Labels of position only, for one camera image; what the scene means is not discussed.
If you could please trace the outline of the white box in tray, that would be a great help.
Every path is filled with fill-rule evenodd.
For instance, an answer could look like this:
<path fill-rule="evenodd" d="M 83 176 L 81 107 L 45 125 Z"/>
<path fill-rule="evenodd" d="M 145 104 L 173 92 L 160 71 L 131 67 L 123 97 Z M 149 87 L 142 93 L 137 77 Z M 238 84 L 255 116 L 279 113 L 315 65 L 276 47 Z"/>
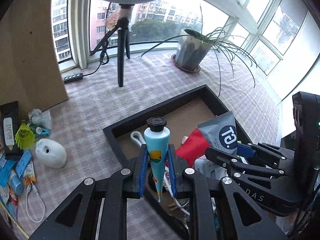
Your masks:
<path fill-rule="evenodd" d="M 207 178 L 220 180 L 221 178 L 228 176 L 225 168 L 208 160 L 205 155 L 195 160 L 194 168 L 204 174 Z"/>

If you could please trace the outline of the orange snack sachet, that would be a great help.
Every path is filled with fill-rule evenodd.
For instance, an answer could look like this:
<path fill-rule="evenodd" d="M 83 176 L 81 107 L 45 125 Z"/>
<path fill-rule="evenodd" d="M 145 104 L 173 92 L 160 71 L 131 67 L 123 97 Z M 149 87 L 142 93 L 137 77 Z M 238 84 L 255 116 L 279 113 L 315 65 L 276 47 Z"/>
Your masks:
<path fill-rule="evenodd" d="M 33 161 L 30 161 L 30 163 L 26 166 L 26 169 L 23 173 L 23 181 L 25 188 L 27 188 L 29 184 L 36 182 Z"/>

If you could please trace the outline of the yellow straw pack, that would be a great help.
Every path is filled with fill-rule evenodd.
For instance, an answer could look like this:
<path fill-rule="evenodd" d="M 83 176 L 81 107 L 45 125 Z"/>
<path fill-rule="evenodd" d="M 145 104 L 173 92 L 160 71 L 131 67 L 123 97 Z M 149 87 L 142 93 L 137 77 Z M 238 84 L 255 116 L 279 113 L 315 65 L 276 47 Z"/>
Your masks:
<path fill-rule="evenodd" d="M 29 235 L 23 230 L 23 228 L 18 224 L 18 222 L 13 218 L 13 216 L 10 214 L 10 212 L 7 210 L 3 202 L 0 202 L 1 208 L 4 210 L 4 212 L 7 214 L 7 216 L 11 219 L 13 224 L 16 226 L 18 231 L 26 238 L 29 239 Z"/>

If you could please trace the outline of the blue phone stand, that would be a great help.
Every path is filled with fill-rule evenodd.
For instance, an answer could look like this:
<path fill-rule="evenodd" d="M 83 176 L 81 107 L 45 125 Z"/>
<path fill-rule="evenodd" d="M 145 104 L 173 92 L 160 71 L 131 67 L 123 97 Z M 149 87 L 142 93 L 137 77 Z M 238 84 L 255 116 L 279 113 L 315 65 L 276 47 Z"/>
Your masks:
<path fill-rule="evenodd" d="M 15 172 L 19 178 L 22 178 L 25 172 L 25 169 L 27 168 L 31 160 L 32 160 L 31 152 L 29 150 L 25 150 L 20 160 L 17 162 L 15 166 Z"/>

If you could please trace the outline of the cartoon cream tube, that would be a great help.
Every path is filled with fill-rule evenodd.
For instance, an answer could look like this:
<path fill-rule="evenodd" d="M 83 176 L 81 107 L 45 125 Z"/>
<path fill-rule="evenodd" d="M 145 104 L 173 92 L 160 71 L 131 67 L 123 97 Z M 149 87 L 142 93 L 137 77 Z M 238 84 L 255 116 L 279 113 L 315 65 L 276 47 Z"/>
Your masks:
<path fill-rule="evenodd" d="M 149 154 L 153 181 L 156 185 L 158 202 L 161 202 L 170 130 L 167 128 L 167 121 L 163 117 L 151 117 L 146 122 L 148 127 L 144 131 L 144 139 Z"/>

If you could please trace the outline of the teal white small tube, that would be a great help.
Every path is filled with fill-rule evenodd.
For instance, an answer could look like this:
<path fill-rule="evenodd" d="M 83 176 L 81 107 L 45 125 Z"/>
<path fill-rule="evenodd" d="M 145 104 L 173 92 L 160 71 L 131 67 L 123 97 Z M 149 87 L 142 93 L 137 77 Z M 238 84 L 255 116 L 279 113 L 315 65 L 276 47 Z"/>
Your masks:
<path fill-rule="evenodd" d="M 30 124 L 30 123 L 27 123 L 27 126 L 35 134 L 35 137 L 48 137 L 51 134 L 50 130 L 48 130 L 46 128 L 42 128 L 40 126 L 36 126 L 36 125 Z"/>

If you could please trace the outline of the blue wipes packet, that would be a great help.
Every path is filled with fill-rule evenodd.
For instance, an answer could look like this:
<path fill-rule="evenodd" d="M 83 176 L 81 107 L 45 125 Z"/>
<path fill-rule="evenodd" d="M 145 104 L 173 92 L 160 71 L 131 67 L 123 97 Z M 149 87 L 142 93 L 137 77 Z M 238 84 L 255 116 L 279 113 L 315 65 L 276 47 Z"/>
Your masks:
<path fill-rule="evenodd" d="M 7 160 L 4 153 L 1 153 L 0 158 L 0 186 L 5 187 L 8 183 L 11 170 L 16 164 L 15 160 Z"/>

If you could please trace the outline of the wooden backboard panel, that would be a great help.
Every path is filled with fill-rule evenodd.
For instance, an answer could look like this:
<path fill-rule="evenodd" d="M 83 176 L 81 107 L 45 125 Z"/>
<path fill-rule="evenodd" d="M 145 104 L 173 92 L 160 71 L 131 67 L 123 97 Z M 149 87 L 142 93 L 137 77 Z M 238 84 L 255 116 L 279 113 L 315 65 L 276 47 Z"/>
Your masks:
<path fill-rule="evenodd" d="M 14 0 L 1 19 L 1 104 L 18 116 L 68 99 L 54 53 L 51 0 Z"/>

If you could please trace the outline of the white dome device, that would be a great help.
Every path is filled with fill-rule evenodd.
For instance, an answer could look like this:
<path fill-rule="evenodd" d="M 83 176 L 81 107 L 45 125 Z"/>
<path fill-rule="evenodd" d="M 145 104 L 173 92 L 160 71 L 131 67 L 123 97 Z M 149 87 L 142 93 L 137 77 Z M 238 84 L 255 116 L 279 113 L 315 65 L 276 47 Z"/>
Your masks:
<path fill-rule="evenodd" d="M 40 139 L 36 143 L 35 154 L 40 163 L 51 168 L 62 168 L 67 163 L 65 148 L 52 139 Z"/>

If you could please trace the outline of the blue cartoon face mask pack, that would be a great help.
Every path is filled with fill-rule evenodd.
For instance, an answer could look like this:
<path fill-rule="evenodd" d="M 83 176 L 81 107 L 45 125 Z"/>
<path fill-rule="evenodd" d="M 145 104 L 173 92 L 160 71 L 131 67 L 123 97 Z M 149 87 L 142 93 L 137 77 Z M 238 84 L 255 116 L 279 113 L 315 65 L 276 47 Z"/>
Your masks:
<path fill-rule="evenodd" d="M 10 213 L 10 215 L 13 217 L 14 220 L 17 220 L 17 213 L 18 213 L 18 207 L 14 205 L 11 200 L 8 200 L 5 202 L 5 200 L 0 197 L 1 202 L 4 204 L 5 209 Z"/>

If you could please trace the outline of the potted spider plant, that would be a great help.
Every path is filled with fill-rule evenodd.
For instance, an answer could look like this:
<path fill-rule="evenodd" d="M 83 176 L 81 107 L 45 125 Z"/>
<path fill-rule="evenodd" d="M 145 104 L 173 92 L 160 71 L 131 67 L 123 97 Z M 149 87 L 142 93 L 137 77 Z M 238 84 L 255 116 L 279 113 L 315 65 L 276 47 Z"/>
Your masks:
<path fill-rule="evenodd" d="M 213 31 L 204 34 L 203 31 L 197 31 L 193 28 L 184 28 L 179 35 L 172 36 L 163 41 L 158 42 L 153 47 L 143 52 L 143 55 L 151 52 L 160 45 L 170 42 L 174 39 L 179 39 L 176 54 L 172 55 L 171 60 L 174 65 L 188 73 L 195 73 L 200 70 L 199 64 L 209 53 L 214 52 L 215 59 L 218 65 L 219 81 L 222 81 L 221 64 L 218 53 L 223 53 L 232 68 L 232 77 L 234 77 L 233 61 L 239 59 L 248 69 L 253 80 L 253 86 L 256 86 L 254 75 L 251 71 L 252 66 L 257 66 L 254 57 L 244 50 L 241 46 L 236 45 L 230 40 L 234 37 L 231 33 L 225 31 L 224 27 L 217 27 Z"/>

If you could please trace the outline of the black wet wipes pack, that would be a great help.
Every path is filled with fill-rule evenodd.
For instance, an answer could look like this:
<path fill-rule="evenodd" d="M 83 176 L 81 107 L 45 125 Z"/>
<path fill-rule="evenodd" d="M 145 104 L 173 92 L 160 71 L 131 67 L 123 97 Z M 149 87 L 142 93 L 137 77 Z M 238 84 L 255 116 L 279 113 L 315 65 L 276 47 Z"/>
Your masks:
<path fill-rule="evenodd" d="M 15 141 L 18 131 L 18 102 L 10 102 L 1 105 L 1 126 L 5 159 L 19 161 L 22 156 Z"/>

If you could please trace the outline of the crumpled clear plastic bag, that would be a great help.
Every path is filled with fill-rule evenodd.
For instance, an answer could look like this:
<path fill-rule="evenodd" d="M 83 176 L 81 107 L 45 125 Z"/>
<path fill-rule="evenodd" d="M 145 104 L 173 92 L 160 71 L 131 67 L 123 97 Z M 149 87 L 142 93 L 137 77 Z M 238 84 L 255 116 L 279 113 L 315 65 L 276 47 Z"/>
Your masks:
<path fill-rule="evenodd" d="M 45 129 L 52 129 L 52 116 L 50 110 L 41 111 L 36 108 L 28 113 L 29 121 L 31 124 L 43 127 Z"/>

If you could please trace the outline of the cartoon figure red toy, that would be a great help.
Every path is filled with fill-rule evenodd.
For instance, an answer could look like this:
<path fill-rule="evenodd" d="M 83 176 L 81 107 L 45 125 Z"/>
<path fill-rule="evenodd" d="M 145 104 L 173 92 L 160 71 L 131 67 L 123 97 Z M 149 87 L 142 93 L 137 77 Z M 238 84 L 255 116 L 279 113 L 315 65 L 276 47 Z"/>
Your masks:
<path fill-rule="evenodd" d="M 12 188 L 10 188 L 9 194 L 10 194 L 10 201 L 12 202 L 12 204 L 14 206 L 17 206 L 18 199 L 17 199 L 16 193 L 14 192 L 14 190 Z"/>

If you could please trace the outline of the black power strip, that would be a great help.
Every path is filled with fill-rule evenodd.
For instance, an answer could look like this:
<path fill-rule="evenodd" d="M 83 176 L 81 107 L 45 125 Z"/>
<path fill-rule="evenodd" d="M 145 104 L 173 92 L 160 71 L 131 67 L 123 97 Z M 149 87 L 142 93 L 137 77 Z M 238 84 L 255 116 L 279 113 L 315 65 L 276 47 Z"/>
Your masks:
<path fill-rule="evenodd" d="M 67 83 L 71 83 L 71 82 L 75 82 L 75 81 L 80 81 L 83 79 L 83 77 L 84 77 L 84 75 L 82 73 L 66 76 L 63 78 L 63 83 L 67 84 Z"/>

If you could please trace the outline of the red pouch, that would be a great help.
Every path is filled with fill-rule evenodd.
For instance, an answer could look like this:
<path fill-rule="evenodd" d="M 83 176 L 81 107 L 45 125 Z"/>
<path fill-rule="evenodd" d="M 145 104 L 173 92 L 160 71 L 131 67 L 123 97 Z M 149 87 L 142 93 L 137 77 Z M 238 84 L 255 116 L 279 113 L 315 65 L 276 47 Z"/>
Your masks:
<path fill-rule="evenodd" d="M 204 155 L 207 148 L 210 147 L 208 141 L 204 138 L 199 129 L 195 129 L 188 139 L 176 150 L 176 155 L 187 161 L 189 167 L 193 167 L 197 158 Z"/>

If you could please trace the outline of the yellow plastic shuttlecock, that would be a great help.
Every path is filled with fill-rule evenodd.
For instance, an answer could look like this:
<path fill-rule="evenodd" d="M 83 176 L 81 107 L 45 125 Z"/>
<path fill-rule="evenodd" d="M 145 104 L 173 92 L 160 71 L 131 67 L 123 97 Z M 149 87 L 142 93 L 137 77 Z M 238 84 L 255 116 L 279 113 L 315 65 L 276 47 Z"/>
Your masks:
<path fill-rule="evenodd" d="M 31 148 L 35 142 L 35 135 L 25 122 L 21 123 L 15 134 L 15 142 L 19 149 L 27 150 Z"/>

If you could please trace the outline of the light blue lotion tube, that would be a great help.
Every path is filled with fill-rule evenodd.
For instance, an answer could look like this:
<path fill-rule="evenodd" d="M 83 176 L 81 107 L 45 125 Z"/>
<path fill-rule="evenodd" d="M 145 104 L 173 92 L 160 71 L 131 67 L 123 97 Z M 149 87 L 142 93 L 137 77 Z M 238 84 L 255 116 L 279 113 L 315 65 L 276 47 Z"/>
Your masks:
<path fill-rule="evenodd" d="M 18 176 L 11 177 L 9 185 L 17 196 L 20 196 L 23 193 L 24 184 Z"/>

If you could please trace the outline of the grey foil sachet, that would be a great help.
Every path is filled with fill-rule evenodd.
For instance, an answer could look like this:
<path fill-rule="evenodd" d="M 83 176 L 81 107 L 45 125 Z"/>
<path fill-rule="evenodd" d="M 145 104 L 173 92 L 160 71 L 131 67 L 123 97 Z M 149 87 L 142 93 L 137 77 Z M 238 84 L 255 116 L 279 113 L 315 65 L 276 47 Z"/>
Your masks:
<path fill-rule="evenodd" d="M 212 118 L 197 128 L 210 146 L 230 155 L 236 154 L 238 139 L 233 112 Z"/>

